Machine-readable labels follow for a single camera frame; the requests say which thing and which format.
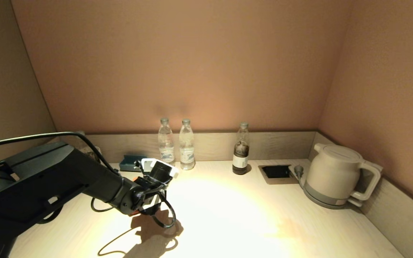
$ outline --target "light wood tabletop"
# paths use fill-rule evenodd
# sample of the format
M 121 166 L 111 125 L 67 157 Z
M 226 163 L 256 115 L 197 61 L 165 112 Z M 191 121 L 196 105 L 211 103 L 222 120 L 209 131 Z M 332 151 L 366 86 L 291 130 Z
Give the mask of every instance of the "light wood tabletop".
M 53 222 L 20 235 L 10 258 L 95 258 L 99 252 L 105 258 L 403 257 L 354 206 L 326 209 L 298 184 L 268 185 L 258 165 L 277 164 L 308 171 L 310 161 L 249 161 L 251 171 L 241 176 L 232 173 L 231 161 L 197 162 L 181 171 L 167 192 L 177 217 L 170 229 L 148 216 L 93 212 L 91 197 L 80 194 Z M 158 216 L 171 217 L 165 206 Z

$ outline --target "kettle base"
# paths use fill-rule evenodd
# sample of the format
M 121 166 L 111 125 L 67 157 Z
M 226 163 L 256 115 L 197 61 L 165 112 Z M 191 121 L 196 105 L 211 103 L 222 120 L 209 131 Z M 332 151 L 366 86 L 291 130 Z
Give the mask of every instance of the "kettle base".
M 321 207 L 325 207 L 328 209 L 333 209 L 333 210 L 338 210 L 338 209 L 342 209 L 343 207 L 345 207 L 346 204 L 343 205 L 332 205 L 332 204 L 325 204 L 324 202 L 316 199 L 315 197 L 311 196 L 309 192 L 307 192 L 307 190 L 305 189 L 305 187 L 303 188 L 305 195 L 308 197 L 308 199 L 310 199 L 311 201 L 313 201 L 314 203 L 318 204 Z

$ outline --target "dark liquid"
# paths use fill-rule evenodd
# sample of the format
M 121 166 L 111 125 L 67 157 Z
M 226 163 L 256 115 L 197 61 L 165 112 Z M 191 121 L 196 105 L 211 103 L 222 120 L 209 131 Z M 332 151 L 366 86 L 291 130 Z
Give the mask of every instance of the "dark liquid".
M 246 144 L 246 142 L 243 141 L 237 142 L 234 147 L 234 155 L 237 157 L 248 157 L 249 151 L 250 147 Z M 247 166 L 245 166 L 244 168 L 238 168 L 232 165 L 232 171 L 237 175 L 243 175 L 246 173 Z

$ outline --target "kettle lid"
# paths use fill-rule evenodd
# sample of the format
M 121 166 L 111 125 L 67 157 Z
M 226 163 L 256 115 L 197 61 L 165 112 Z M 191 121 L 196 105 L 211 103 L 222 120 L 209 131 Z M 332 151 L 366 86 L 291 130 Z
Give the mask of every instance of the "kettle lid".
M 329 156 L 345 162 L 359 162 L 362 160 L 362 156 L 358 152 L 339 145 L 326 145 L 323 147 L 323 151 Z

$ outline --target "bottle with dark liquid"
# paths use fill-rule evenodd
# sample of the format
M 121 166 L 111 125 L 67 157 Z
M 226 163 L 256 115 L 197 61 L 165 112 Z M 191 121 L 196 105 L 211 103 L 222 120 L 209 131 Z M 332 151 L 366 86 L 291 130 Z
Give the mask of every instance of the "bottle with dark liquid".
M 248 166 L 248 154 L 250 151 L 250 133 L 248 123 L 241 123 L 237 132 L 237 141 L 234 147 L 234 159 L 232 161 L 232 171 L 237 175 L 246 173 Z

